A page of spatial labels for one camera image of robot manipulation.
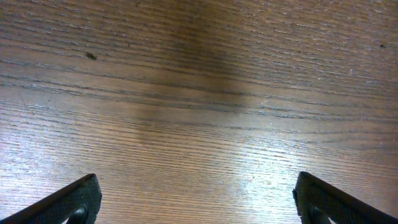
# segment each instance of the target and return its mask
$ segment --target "black object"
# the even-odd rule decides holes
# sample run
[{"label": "black object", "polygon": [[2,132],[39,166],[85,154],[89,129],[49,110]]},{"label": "black object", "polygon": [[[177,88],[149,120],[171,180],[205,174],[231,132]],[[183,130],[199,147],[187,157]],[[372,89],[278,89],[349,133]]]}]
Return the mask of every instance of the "black object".
[{"label": "black object", "polygon": [[94,224],[101,205],[95,174],[88,174],[33,205],[0,221],[0,224]]},{"label": "black object", "polygon": [[307,172],[298,175],[293,196],[303,224],[330,224],[330,220],[338,224],[398,224],[398,219]]}]

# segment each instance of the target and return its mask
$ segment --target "stain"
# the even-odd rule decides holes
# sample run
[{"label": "stain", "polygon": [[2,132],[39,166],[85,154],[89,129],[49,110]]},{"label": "stain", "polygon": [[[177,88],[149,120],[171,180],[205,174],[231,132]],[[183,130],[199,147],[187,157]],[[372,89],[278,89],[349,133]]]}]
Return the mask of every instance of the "stain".
[{"label": "stain", "polygon": [[97,57],[94,56],[92,53],[86,52],[86,57],[92,59],[92,60],[97,60]]}]

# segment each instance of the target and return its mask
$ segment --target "dark spot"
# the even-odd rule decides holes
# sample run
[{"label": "dark spot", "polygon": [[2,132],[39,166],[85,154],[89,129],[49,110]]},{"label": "dark spot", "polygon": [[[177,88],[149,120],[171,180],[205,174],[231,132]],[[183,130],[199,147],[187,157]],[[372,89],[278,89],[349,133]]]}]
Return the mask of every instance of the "dark spot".
[{"label": "dark spot", "polygon": [[92,60],[97,60],[97,57],[95,57],[92,53],[86,52],[86,57],[92,59]]}]

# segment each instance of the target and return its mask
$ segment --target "wooden table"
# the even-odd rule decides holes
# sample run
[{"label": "wooden table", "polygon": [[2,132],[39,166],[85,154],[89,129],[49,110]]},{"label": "wooden table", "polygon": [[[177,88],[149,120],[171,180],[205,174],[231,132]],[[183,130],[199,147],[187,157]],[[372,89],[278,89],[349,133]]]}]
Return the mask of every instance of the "wooden table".
[{"label": "wooden table", "polygon": [[398,217],[397,1],[3,0],[0,218],[300,223],[305,170]]}]

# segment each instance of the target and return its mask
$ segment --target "wood grain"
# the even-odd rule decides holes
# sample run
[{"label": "wood grain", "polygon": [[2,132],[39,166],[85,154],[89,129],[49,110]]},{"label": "wood grain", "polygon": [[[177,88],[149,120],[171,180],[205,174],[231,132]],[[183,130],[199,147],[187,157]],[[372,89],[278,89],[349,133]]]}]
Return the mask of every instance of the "wood grain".
[{"label": "wood grain", "polygon": [[97,223],[300,223],[302,170],[398,217],[397,1],[0,6],[0,218],[93,172]]}]

